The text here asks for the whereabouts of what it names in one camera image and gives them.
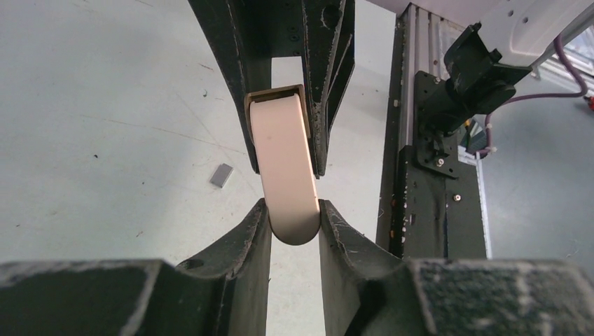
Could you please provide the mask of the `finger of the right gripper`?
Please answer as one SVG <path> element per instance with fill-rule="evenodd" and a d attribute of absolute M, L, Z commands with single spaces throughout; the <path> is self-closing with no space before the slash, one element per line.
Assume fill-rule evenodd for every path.
<path fill-rule="evenodd" d="M 272 62 L 268 43 L 259 34 L 259 1 L 195 0 L 188 2 L 214 54 L 237 109 L 237 116 L 254 172 L 258 160 L 247 120 L 246 96 L 271 87 Z"/>
<path fill-rule="evenodd" d="M 312 168 L 326 173 L 330 132 L 354 70 L 354 1 L 303 1 L 303 73 Z"/>

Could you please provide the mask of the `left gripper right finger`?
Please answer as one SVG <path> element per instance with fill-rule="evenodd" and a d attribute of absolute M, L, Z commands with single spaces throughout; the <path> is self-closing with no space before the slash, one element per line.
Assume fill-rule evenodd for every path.
<path fill-rule="evenodd" d="M 593 282 L 557 260 L 401 260 L 319 203 L 327 335 L 592 335 Z"/>

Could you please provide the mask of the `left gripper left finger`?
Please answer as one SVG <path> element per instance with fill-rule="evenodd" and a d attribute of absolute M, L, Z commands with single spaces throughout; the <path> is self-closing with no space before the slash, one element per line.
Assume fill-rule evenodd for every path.
<path fill-rule="evenodd" d="M 2 335 L 263 335 L 271 231 L 257 201 L 220 239 L 162 260 L 9 262 Z"/>

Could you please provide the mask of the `white stapler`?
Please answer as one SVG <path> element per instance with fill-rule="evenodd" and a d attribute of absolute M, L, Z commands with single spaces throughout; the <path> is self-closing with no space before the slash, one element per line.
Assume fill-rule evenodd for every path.
<path fill-rule="evenodd" d="M 306 244 L 319 231 L 320 208 L 305 88 L 297 84 L 251 92 L 244 106 L 272 233 L 288 245 Z"/>

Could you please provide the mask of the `grey staple strip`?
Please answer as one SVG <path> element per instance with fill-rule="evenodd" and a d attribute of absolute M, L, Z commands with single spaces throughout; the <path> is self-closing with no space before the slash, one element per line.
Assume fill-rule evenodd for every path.
<path fill-rule="evenodd" d="M 212 174 L 209 182 L 217 188 L 223 188 L 233 173 L 233 167 L 229 164 L 221 163 Z"/>

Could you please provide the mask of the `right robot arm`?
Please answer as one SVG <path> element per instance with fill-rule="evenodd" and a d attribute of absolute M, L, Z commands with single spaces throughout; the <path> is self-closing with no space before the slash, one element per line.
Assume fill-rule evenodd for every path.
<path fill-rule="evenodd" d="M 354 2 L 191 1 L 190 7 L 235 102 L 254 169 L 250 101 L 270 89 L 274 58 L 301 59 L 310 166 L 323 176 L 333 120 L 354 70 Z M 448 79 L 415 98 L 422 132 L 447 138 L 470 117 L 509 102 L 550 45 L 592 19 L 592 1 L 496 3 L 445 52 Z"/>

